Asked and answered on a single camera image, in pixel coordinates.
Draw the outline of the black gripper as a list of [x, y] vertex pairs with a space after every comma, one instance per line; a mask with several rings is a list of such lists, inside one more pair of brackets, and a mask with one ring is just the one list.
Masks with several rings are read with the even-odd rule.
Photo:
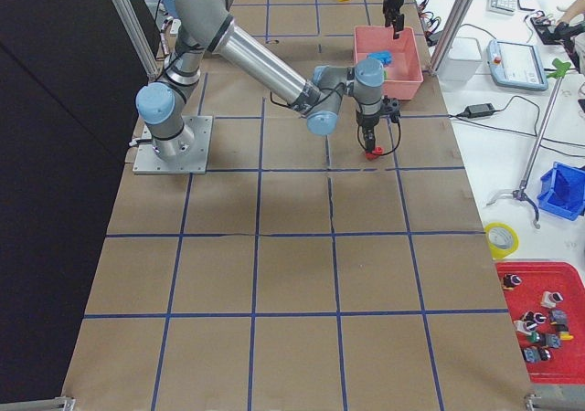
[[403, 4], [404, 0], [383, 0], [385, 27], [393, 26], [394, 39], [399, 39], [400, 33], [404, 29], [404, 15], [401, 13]]
[[397, 124], [399, 136], [401, 136], [399, 100], [384, 95], [377, 103], [365, 104], [359, 102], [356, 105], [356, 124], [361, 130], [361, 144], [364, 151], [374, 152], [376, 149], [375, 128], [378, 126], [381, 117], [388, 117], [392, 123]]

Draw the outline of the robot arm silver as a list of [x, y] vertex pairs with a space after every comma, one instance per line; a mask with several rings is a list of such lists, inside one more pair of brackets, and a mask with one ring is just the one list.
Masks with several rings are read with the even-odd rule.
[[399, 39], [399, 34], [404, 28], [404, 15], [401, 13], [403, 4], [404, 0], [383, 0], [385, 27], [392, 27], [394, 39]]
[[356, 103], [357, 141], [367, 158], [386, 155], [376, 143], [375, 128], [383, 116], [399, 119], [399, 103], [383, 93], [385, 71], [375, 58], [353, 67], [318, 66], [306, 79], [239, 27], [230, 7], [234, 0], [175, 0], [181, 22], [174, 53], [161, 75], [135, 98], [139, 115], [151, 134], [156, 161], [181, 163], [202, 152], [195, 121], [183, 116], [197, 86], [200, 63], [209, 52], [226, 59], [279, 97], [278, 106], [299, 113], [310, 132], [326, 136], [338, 121], [344, 97]]

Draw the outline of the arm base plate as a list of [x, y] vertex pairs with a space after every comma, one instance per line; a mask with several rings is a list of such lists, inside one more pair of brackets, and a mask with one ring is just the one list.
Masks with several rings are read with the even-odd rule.
[[152, 137], [146, 125], [133, 162], [135, 174], [204, 174], [207, 171], [212, 116], [183, 116], [182, 132], [172, 140]]

